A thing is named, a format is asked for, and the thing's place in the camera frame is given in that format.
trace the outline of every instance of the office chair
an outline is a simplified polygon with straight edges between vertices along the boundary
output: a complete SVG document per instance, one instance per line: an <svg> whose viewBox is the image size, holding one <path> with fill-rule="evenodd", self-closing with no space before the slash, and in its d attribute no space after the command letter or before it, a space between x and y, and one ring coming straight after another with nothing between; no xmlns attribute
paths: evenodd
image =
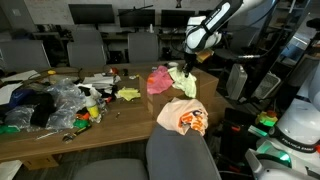
<svg viewBox="0 0 320 180"><path fill-rule="evenodd" d="M128 51L130 63L157 61L159 58L157 35L154 33L129 33Z"/></svg>
<svg viewBox="0 0 320 180"><path fill-rule="evenodd" d="M51 68L41 40L0 42L0 61L5 71Z"/></svg>
<svg viewBox="0 0 320 180"><path fill-rule="evenodd" d="M103 44L100 43L69 42L67 49L71 67L96 68L107 62Z"/></svg>
<svg viewBox="0 0 320 180"><path fill-rule="evenodd" d="M157 124L146 157L147 169L139 159L107 159L82 167L73 179L221 179L205 140L193 129L183 136Z"/></svg>
<svg viewBox="0 0 320 180"><path fill-rule="evenodd" d="M98 30L74 30L73 41L76 43L100 43L103 44L101 34Z"/></svg>

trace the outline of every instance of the computer monitor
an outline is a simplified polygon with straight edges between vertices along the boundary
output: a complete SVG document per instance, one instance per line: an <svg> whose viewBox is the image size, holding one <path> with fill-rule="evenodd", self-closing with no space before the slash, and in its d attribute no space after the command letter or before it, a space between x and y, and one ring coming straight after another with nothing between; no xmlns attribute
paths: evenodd
<svg viewBox="0 0 320 180"><path fill-rule="evenodd" d="M161 27L187 27L188 20L195 11L162 10Z"/></svg>
<svg viewBox="0 0 320 180"><path fill-rule="evenodd" d="M111 4L69 4L75 24L110 24L114 23Z"/></svg>
<svg viewBox="0 0 320 180"><path fill-rule="evenodd" d="M199 15L201 16L209 16L213 10L199 11ZM220 29L227 29L228 22L224 23Z"/></svg>
<svg viewBox="0 0 320 180"><path fill-rule="evenodd" d="M155 24L154 9L118 9L120 27L148 27Z"/></svg>

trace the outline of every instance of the yellow cloth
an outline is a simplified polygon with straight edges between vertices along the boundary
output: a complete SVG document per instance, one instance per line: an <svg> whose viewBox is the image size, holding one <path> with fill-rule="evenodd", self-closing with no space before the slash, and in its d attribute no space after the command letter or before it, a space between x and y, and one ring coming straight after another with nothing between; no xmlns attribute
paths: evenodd
<svg viewBox="0 0 320 180"><path fill-rule="evenodd" d="M118 94L123 97L125 100L130 101L133 98L141 97L141 94L137 89L134 88L122 88L118 91Z"/></svg>
<svg viewBox="0 0 320 180"><path fill-rule="evenodd" d="M172 87L181 89L184 93L191 98L195 98L197 95L197 87L195 81L197 80L191 73L186 78L182 71L179 71L177 67L168 69L171 78L174 80Z"/></svg>

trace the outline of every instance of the floor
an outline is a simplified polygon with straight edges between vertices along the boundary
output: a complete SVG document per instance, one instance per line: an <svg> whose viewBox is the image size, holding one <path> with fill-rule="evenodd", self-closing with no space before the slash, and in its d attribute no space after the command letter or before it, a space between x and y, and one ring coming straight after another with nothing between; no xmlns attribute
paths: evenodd
<svg viewBox="0 0 320 180"><path fill-rule="evenodd" d="M226 77L221 77L218 85L218 91L226 95L225 85ZM249 112L247 107L237 105L234 101L229 101L236 109ZM210 136L215 128L207 132L206 141L211 153L219 151L220 139ZM145 148L147 140L130 142L95 149L89 149L81 152L71 152L63 154L60 165L55 168L29 171L22 166L16 174L14 180L70 180L81 167L98 160L110 158L135 158L146 162Z"/></svg>

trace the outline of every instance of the green object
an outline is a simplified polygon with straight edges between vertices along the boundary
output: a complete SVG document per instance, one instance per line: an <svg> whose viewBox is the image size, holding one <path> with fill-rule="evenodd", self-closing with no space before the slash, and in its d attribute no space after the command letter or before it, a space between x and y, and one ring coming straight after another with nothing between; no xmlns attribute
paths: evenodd
<svg viewBox="0 0 320 180"><path fill-rule="evenodd" d="M257 117L257 122L268 127L274 126L277 121L278 121L278 118L276 117L276 114L273 111L267 111L267 112L262 111Z"/></svg>
<svg viewBox="0 0 320 180"><path fill-rule="evenodd" d="M15 127L15 126L0 126L0 134L4 134L4 133L16 133L16 132L20 132L19 128Z"/></svg>
<svg viewBox="0 0 320 180"><path fill-rule="evenodd" d="M282 161L288 161L288 162L291 162L291 159L290 159L290 156L288 154L284 154L280 157L280 159Z"/></svg>
<svg viewBox="0 0 320 180"><path fill-rule="evenodd" d="M87 120L80 120L77 119L73 125L76 126L77 128L84 128L86 126L88 126L89 122Z"/></svg>

